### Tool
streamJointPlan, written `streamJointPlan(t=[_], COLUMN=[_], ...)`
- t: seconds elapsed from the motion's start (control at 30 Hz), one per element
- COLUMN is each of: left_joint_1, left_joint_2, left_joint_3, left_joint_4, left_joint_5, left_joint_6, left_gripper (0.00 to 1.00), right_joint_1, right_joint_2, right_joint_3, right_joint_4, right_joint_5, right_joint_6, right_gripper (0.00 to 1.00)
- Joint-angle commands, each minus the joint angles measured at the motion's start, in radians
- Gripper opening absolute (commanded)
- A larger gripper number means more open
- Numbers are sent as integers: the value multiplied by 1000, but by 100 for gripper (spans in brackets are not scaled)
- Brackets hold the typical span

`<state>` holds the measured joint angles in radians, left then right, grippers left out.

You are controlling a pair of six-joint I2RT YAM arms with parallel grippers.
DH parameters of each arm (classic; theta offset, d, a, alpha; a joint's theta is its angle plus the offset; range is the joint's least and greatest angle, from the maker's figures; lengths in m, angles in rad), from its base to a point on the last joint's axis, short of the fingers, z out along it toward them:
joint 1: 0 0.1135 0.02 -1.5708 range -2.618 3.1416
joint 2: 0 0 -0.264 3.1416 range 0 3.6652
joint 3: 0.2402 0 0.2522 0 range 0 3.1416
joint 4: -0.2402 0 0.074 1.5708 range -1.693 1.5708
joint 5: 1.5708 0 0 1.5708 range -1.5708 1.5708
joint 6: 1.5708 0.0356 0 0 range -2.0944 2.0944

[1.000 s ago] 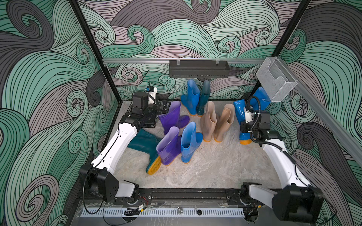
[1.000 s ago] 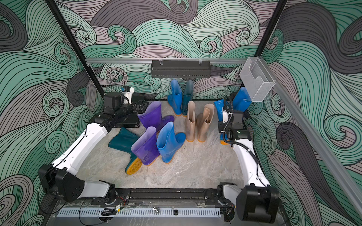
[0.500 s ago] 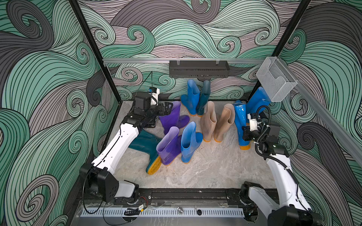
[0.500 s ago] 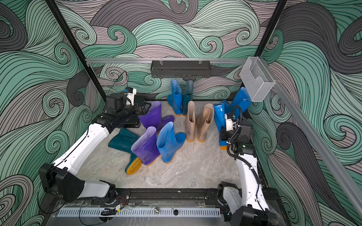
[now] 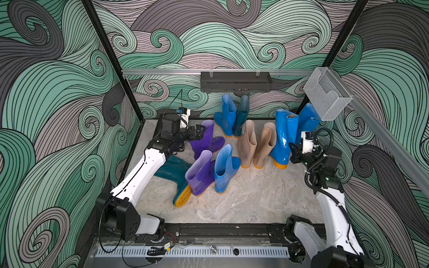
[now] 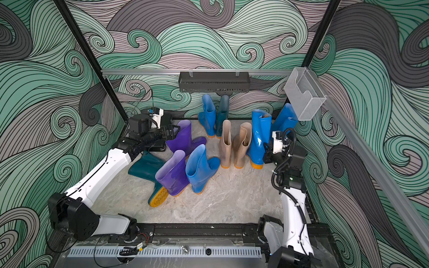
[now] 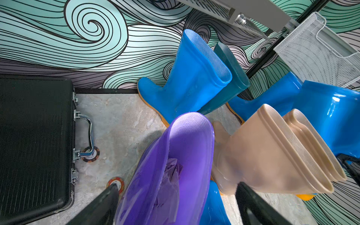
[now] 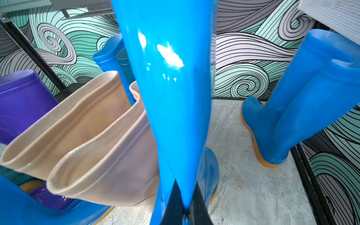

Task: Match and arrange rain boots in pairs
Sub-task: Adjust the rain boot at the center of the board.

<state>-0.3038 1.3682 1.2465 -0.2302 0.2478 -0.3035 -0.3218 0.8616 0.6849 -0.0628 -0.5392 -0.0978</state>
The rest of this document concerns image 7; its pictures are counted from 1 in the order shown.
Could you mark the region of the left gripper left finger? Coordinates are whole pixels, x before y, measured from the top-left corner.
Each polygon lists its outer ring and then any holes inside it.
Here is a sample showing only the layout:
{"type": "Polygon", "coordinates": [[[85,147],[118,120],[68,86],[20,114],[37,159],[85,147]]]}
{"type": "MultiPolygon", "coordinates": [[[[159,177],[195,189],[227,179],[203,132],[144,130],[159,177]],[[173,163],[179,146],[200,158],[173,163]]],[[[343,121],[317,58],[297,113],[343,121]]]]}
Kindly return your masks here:
{"type": "Polygon", "coordinates": [[[107,187],[67,225],[112,225],[119,200],[116,184],[107,187]]]}

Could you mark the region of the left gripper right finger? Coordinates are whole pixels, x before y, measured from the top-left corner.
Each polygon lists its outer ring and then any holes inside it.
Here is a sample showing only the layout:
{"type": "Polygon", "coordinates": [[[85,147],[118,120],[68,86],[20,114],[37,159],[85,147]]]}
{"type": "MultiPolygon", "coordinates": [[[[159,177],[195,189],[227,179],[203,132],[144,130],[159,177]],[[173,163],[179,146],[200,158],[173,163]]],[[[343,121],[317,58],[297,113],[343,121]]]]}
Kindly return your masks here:
{"type": "Polygon", "coordinates": [[[290,222],[264,201],[246,183],[240,182],[235,192],[244,225],[289,225],[290,222]]]}

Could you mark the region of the beige rain boot large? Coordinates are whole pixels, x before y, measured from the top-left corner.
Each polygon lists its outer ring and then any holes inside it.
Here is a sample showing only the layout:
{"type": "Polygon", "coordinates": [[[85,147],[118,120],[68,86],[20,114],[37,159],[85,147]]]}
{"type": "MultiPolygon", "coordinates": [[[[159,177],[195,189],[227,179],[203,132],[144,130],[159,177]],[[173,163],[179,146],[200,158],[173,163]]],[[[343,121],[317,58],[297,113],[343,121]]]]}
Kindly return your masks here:
{"type": "Polygon", "coordinates": [[[212,177],[221,193],[233,195],[239,183],[263,193],[306,195],[334,191],[319,164],[270,105],[262,105],[234,134],[219,122],[212,177]]]}

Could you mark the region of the purple rain boot back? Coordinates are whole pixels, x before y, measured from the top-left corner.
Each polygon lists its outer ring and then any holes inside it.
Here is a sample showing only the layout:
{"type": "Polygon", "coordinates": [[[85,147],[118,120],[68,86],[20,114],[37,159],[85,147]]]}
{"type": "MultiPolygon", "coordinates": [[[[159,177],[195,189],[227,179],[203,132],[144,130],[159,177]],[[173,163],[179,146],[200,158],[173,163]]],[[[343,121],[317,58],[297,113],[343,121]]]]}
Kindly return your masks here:
{"type": "Polygon", "coordinates": [[[214,130],[200,113],[176,118],[144,152],[117,225],[197,225],[208,196],[214,130]]]}

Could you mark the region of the blue rain boot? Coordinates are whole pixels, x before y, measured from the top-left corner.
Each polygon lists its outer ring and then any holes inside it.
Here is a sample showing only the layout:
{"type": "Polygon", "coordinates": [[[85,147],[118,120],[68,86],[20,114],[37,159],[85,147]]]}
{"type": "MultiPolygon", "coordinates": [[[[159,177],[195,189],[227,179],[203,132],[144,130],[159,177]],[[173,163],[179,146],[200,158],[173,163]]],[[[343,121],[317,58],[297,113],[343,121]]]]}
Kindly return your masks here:
{"type": "Polygon", "coordinates": [[[306,80],[293,108],[307,117],[335,156],[360,157],[359,92],[306,80]]]}
{"type": "Polygon", "coordinates": [[[253,100],[234,97],[226,105],[242,123],[248,120],[263,104],[270,105],[281,116],[284,116],[291,111],[294,99],[299,94],[302,85],[303,81],[289,72],[259,97],[253,100]]]}

